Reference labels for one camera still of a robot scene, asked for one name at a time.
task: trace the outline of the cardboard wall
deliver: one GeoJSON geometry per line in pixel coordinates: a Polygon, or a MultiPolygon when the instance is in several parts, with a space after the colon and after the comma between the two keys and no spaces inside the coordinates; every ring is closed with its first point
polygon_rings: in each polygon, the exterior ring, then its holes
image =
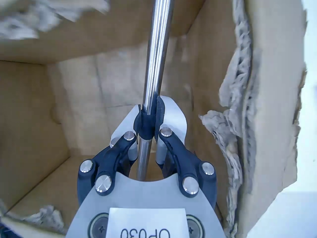
{"type": "MultiPolygon", "coordinates": [[[[17,4],[23,1],[12,3],[12,0],[7,0],[6,3],[11,2],[11,7],[17,8],[17,4]]],[[[154,0],[109,2],[108,13],[92,9],[75,23],[63,19],[51,31],[39,32],[38,39],[0,41],[0,59],[47,64],[147,42],[154,0]]],[[[188,32],[203,3],[204,0],[175,0],[172,36],[188,32]]]]}
{"type": "MultiPolygon", "coordinates": [[[[189,121],[186,37],[170,38],[161,95],[172,97],[189,121]]],[[[72,155],[96,155],[136,104],[142,104],[147,43],[49,64],[57,112],[72,155]]]]}
{"type": "Polygon", "coordinates": [[[236,48],[234,30],[231,0],[205,0],[187,37],[193,95],[192,150],[201,160],[210,161],[215,166],[217,204],[224,218],[227,214],[227,165],[213,135],[203,126],[198,115],[209,110],[225,110],[219,104],[218,91],[236,48]]]}
{"type": "MultiPolygon", "coordinates": [[[[301,0],[245,1],[253,47],[260,52],[260,68],[255,115],[257,149],[252,151],[253,188],[250,192],[245,186],[241,190],[237,237],[246,237],[276,195],[296,180],[293,118],[305,67],[306,18],[301,0]]],[[[246,171],[247,155],[243,151],[246,171]]]]}
{"type": "Polygon", "coordinates": [[[69,157],[46,67],[0,61],[0,199],[10,208],[69,157]]]}

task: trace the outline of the stainless steel rod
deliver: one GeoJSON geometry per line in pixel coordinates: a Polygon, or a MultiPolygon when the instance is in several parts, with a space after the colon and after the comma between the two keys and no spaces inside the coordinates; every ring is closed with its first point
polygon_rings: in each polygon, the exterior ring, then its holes
{"type": "MultiPolygon", "coordinates": [[[[160,94],[165,57],[173,15],[174,0],[155,0],[152,29],[147,46],[146,74],[142,110],[155,114],[156,98],[160,94]]],[[[152,139],[140,138],[137,179],[144,181],[150,157],[152,139]]]]}

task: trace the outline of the corrugated cardboard edge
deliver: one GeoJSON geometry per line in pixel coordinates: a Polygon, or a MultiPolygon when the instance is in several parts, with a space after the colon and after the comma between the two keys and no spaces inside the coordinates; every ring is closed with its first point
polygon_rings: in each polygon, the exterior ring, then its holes
{"type": "MultiPolygon", "coordinates": [[[[236,144],[237,136],[243,137],[242,133],[245,125],[245,116],[242,115],[242,109],[247,108],[244,106],[244,94],[247,84],[250,86],[249,75],[251,69],[251,44],[252,40],[249,35],[249,23],[244,8],[244,0],[232,0],[233,7],[233,20],[236,25],[235,34],[237,40],[237,48],[231,59],[230,65],[227,70],[226,77],[219,90],[219,97],[221,104],[228,105],[229,109],[224,111],[223,115],[226,118],[226,127],[230,129],[231,135],[224,135],[222,131],[218,131],[220,126],[208,123],[215,118],[216,112],[209,111],[204,116],[199,116],[203,124],[209,131],[214,131],[213,136],[217,144],[222,147],[220,142],[227,144],[223,151],[223,155],[227,162],[227,169],[229,175],[229,188],[227,194],[228,203],[228,216],[224,223],[224,232],[227,238],[233,238],[238,230],[238,222],[236,218],[236,210],[238,206],[238,191],[242,185],[242,169],[239,159],[239,150],[236,144]],[[224,141],[218,139],[217,136],[221,135],[226,137],[224,141]]],[[[254,135],[250,135],[252,141],[255,143],[254,135]]]]}

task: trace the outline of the screw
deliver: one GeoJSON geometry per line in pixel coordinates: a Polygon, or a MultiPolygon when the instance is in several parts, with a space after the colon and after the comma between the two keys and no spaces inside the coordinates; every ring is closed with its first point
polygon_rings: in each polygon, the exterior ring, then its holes
{"type": "Polygon", "coordinates": [[[95,183],[95,189],[98,193],[104,193],[111,187],[111,177],[109,175],[101,175],[95,183]]]}
{"type": "Polygon", "coordinates": [[[126,139],[127,141],[132,141],[135,138],[135,134],[132,131],[127,131],[124,135],[123,135],[124,139],[126,139]]]}
{"type": "Polygon", "coordinates": [[[209,162],[204,162],[201,167],[203,168],[203,171],[207,175],[213,175],[215,173],[215,168],[213,165],[209,162]]]}
{"type": "Polygon", "coordinates": [[[172,135],[172,130],[168,127],[163,127],[161,130],[160,130],[160,133],[164,136],[164,137],[170,137],[172,135]]]}
{"type": "Polygon", "coordinates": [[[199,185],[195,178],[185,177],[183,179],[183,188],[186,193],[195,195],[199,191],[199,185]]]}
{"type": "Polygon", "coordinates": [[[91,160],[85,160],[81,163],[79,170],[82,173],[88,173],[93,167],[93,162],[91,160]]]}

